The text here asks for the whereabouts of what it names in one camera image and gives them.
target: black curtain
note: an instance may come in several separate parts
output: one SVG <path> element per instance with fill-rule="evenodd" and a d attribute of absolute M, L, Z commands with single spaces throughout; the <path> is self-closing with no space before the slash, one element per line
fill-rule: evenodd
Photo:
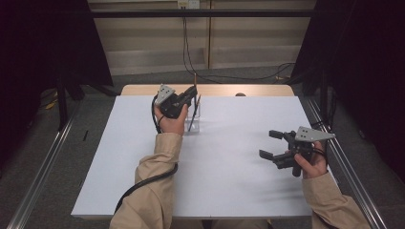
<path fill-rule="evenodd" d="M 292 78 L 313 94 L 326 73 L 359 128 L 405 181 L 402 1 L 327 0 L 318 1 L 315 9 L 341 13 L 311 18 Z"/>
<path fill-rule="evenodd" d="M 35 115 L 40 94 L 70 85 L 113 85 L 86 0 L 0 2 L 0 164 Z"/>

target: person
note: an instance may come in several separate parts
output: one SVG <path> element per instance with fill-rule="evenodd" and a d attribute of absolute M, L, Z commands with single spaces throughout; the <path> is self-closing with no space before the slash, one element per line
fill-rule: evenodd
<path fill-rule="evenodd" d="M 154 153 L 139 162 L 135 183 L 173 170 L 179 161 L 187 113 L 184 105 L 180 116 L 172 119 L 164 117 L 155 107 L 162 134 L 156 136 Z M 320 142 L 314 142 L 314 147 L 322 150 Z M 300 155 L 294 158 L 303 168 L 303 192 L 313 210 L 312 228 L 370 228 L 354 200 L 340 193 L 323 156 L 314 154 L 311 163 Z M 110 229 L 203 228 L 200 220 L 172 221 L 173 183 L 173 176 L 160 179 L 126 197 L 114 214 Z M 212 229 L 217 228 L 267 228 L 267 223 L 265 220 L 215 220 Z"/>

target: wall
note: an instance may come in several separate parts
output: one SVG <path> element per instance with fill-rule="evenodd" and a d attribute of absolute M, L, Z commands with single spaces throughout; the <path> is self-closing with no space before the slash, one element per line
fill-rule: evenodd
<path fill-rule="evenodd" d="M 201 1 L 201 9 L 311 10 L 314 0 Z M 89 0 L 92 10 L 174 10 L 177 1 Z M 182 18 L 95 19 L 112 75 L 182 71 Z M 309 18 L 186 18 L 195 69 L 295 62 Z"/>

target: hand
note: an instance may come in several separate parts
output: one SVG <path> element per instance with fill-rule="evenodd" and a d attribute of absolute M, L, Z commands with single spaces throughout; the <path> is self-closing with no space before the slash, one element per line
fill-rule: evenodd
<path fill-rule="evenodd" d="M 321 142 L 313 142 L 314 147 L 324 152 Z M 325 158 L 318 154 L 313 154 L 310 163 L 305 160 L 301 155 L 294 156 L 295 161 L 303 168 L 303 178 L 320 177 L 327 172 L 327 161 Z"/>
<path fill-rule="evenodd" d="M 181 113 L 177 119 L 163 116 L 159 107 L 157 106 L 154 107 L 154 110 L 156 119 L 160 120 L 161 118 L 159 126 L 164 133 L 175 133 L 178 135 L 184 135 L 184 122 L 188 114 L 187 104 L 184 104 L 184 106 L 182 106 Z"/>

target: wall outlet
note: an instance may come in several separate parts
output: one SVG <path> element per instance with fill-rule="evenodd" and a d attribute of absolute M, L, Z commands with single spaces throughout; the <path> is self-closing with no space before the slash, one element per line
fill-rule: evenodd
<path fill-rule="evenodd" d="M 178 0 L 178 9 L 188 9 L 188 0 Z"/>
<path fill-rule="evenodd" d="M 188 0 L 188 8 L 191 10 L 199 10 L 200 0 Z"/>

